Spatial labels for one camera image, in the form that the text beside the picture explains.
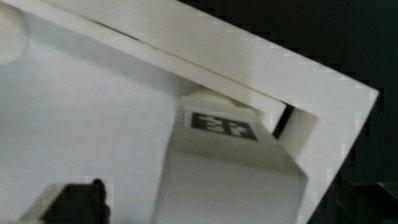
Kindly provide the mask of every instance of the dark background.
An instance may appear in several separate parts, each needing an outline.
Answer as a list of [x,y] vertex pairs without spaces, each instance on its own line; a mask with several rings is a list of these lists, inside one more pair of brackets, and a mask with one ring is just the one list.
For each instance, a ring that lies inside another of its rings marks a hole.
[[398,0],[181,0],[380,91],[311,224],[335,223],[341,181],[398,182]]

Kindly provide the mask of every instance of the label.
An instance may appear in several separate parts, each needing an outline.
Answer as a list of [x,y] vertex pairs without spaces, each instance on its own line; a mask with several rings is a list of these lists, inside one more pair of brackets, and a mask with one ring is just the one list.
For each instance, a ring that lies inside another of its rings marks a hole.
[[202,131],[257,141],[252,125],[213,115],[186,111],[184,126]]

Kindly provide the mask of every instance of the white panel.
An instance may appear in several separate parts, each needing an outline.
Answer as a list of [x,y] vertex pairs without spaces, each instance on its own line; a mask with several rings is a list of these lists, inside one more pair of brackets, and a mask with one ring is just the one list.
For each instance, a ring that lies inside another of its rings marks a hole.
[[147,223],[176,106],[197,85],[26,21],[26,54],[0,67],[0,219],[19,219],[49,184],[99,177],[112,223]]
[[[302,148],[288,148],[309,175],[296,219],[296,223],[305,223],[344,160],[341,150],[351,147],[362,128],[376,91],[174,0],[46,1],[62,5],[69,12],[41,0],[1,1],[261,111],[272,112],[261,106],[268,101],[264,93],[312,115],[316,123],[307,119],[311,116],[296,122],[311,130]],[[289,145],[295,138],[284,139]]]

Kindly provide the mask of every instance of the black object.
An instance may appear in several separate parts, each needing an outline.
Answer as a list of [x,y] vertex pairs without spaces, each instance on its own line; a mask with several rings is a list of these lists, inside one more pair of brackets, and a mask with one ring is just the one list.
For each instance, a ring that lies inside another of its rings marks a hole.
[[101,180],[69,184],[51,203],[41,221],[46,224],[108,224],[110,208]]
[[398,224],[398,184],[343,184],[337,224]]

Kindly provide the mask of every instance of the white frame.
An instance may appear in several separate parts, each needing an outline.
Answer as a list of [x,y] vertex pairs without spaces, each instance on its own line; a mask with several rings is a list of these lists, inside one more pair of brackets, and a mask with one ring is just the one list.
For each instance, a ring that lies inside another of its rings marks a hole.
[[[300,109],[280,141],[309,177],[295,222],[305,223],[353,145],[376,100],[376,90],[176,0],[131,0],[126,7],[138,8],[138,16],[144,18],[128,20],[133,22],[119,27],[113,24],[122,14],[113,18],[101,15],[99,18],[96,11],[73,10],[76,2],[90,4],[94,0],[64,1],[71,4],[67,10],[48,3],[51,1],[58,4],[58,0],[0,1],[152,63],[264,114],[280,111],[280,104],[272,98]],[[117,6],[120,1],[96,0],[99,6],[101,2],[105,5],[112,2]],[[151,18],[168,19],[156,20],[156,29],[147,28],[142,32],[142,27],[151,27],[145,26]],[[183,32],[184,41],[172,40],[167,33],[192,30],[192,27],[197,32]],[[211,41],[218,46],[216,51],[186,50],[186,44],[204,44],[197,34],[206,35],[206,42]],[[215,52],[222,55],[216,60],[211,56]]]

